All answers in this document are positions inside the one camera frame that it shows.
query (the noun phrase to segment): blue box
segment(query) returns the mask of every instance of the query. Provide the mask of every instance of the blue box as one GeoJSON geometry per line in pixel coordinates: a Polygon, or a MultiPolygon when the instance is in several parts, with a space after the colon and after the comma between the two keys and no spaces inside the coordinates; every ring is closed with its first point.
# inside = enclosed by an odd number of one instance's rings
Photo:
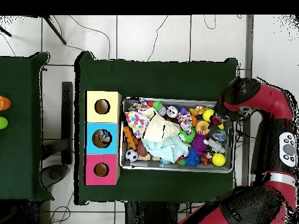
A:
{"type": "Polygon", "coordinates": [[[118,123],[87,123],[87,155],[115,155],[119,151],[119,125],[118,123]],[[110,133],[112,141],[105,148],[98,148],[92,142],[92,136],[97,130],[106,130],[110,133]]]}

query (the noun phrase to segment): pink box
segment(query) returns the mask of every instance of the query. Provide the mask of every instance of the pink box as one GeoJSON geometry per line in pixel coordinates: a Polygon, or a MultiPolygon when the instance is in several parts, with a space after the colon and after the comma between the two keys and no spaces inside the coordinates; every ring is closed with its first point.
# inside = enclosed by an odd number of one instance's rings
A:
{"type": "Polygon", "coordinates": [[[85,165],[85,185],[110,185],[115,186],[120,175],[120,166],[118,164],[118,154],[116,155],[86,155],[85,165]],[[95,174],[95,167],[99,163],[104,163],[107,172],[104,174],[101,170],[101,177],[95,174]]]}

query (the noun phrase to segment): green table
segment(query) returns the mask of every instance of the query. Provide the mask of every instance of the green table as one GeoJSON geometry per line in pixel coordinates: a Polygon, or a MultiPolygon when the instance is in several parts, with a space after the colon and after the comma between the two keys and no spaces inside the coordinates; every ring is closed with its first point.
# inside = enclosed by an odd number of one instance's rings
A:
{"type": "Polygon", "coordinates": [[[8,126],[0,129],[0,199],[52,199],[39,174],[40,73],[47,61],[46,52],[29,58],[0,57],[0,95],[12,102],[0,111],[8,120],[8,126]]]}
{"type": "Polygon", "coordinates": [[[86,201],[210,201],[233,186],[233,171],[192,173],[122,169],[115,186],[83,185],[84,91],[118,91],[122,97],[217,101],[236,77],[238,62],[135,62],[94,60],[82,52],[75,61],[75,203],[86,201]]]}

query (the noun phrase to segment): light blue cloth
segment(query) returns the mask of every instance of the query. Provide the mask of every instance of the light blue cloth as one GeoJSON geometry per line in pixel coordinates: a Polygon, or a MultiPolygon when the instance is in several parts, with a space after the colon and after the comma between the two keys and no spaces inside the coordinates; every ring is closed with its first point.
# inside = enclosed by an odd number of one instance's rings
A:
{"type": "Polygon", "coordinates": [[[169,136],[162,142],[152,142],[144,139],[142,142],[152,156],[160,157],[172,163],[175,163],[188,149],[188,145],[182,142],[179,135],[169,136]]]}

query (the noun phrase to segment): red robot arm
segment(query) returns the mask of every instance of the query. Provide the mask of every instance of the red robot arm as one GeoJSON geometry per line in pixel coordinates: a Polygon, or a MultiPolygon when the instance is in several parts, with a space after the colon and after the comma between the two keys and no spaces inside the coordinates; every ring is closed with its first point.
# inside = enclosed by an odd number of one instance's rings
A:
{"type": "Polygon", "coordinates": [[[205,203],[179,224],[287,224],[295,210],[295,101],[258,80],[234,79],[215,112],[223,120],[262,115],[251,165],[250,186],[239,186],[205,203]]]}

